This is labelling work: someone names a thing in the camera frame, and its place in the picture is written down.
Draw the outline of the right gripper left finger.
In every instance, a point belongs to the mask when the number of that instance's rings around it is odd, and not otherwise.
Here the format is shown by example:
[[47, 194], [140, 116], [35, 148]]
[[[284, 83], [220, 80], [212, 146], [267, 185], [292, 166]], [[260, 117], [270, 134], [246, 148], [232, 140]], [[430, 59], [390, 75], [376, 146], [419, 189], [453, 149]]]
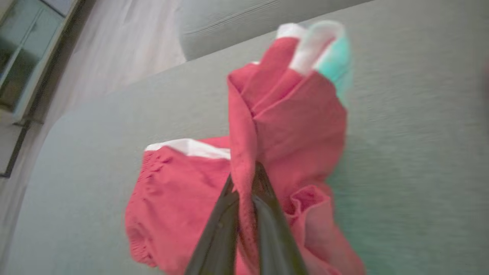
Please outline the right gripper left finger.
[[185, 270], [186, 275], [235, 273], [239, 194], [228, 176]]

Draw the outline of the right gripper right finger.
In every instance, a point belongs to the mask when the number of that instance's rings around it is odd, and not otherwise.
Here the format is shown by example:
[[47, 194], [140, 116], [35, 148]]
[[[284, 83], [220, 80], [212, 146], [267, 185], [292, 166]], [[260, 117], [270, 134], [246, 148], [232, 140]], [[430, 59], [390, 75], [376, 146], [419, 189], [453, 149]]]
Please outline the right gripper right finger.
[[307, 275], [298, 245], [260, 162], [255, 165], [251, 198], [258, 227], [260, 274]]

